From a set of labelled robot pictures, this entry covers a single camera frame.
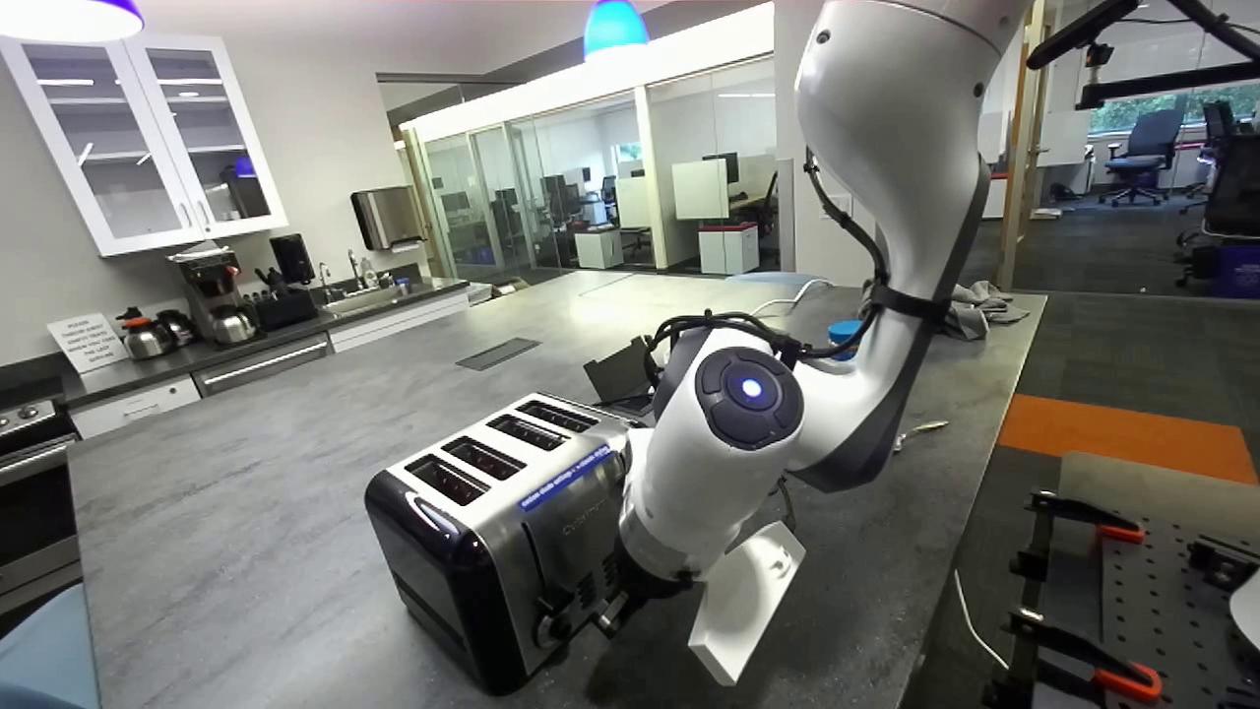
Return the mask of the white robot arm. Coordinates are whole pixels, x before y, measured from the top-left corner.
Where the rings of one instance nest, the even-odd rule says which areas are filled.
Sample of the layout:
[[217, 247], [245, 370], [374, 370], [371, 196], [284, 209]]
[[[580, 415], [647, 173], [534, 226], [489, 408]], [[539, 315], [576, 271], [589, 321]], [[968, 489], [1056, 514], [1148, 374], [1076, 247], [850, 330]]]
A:
[[842, 494], [883, 473], [984, 212], [984, 85], [1023, 15], [1029, 0], [817, 5], [796, 64], [800, 170], [864, 252], [859, 282], [817, 293], [850, 330], [698, 310], [647, 338], [652, 408], [616, 514], [640, 577], [703, 577], [782, 477]]

